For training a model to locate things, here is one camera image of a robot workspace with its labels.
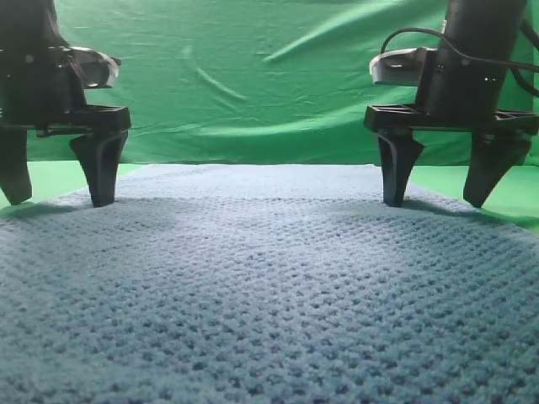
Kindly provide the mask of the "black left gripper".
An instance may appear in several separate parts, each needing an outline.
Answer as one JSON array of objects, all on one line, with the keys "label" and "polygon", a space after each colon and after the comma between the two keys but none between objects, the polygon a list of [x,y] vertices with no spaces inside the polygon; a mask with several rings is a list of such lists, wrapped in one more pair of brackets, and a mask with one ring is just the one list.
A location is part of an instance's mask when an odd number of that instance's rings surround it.
[{"label": "black left gripper", "polygon": [[[1,122],[66,134],[93,133],[69,145],[94,207],[115,202],[115,184],[131,117],[126,107],[91,105],[73,71],[52,1],[1,3]],[[32,197],[25,130],[1,128],[1,190],[9,204]]]}]

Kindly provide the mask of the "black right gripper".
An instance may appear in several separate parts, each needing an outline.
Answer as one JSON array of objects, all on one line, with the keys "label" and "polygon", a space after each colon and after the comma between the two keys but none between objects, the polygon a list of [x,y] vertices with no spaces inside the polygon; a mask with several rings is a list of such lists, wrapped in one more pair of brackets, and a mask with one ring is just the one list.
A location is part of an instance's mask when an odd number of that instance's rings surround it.
[{"label": "black right gripper", "polygon": [[424,150],[412,129],[509,133],[472,135],[463,199],[476,208],[525,160],[531,141],[519,134],[535,135],[538,117],[499,109],[498,101],[508,70],[538,70],[511,59],[520,31],[529,28],[526,7],[525,1],[449,2],[443,29],[426,31],[440,42],[425,60],[414,102],[367,107],[364,126],[378,131],[386,205],[403,204],[410,174]]}]

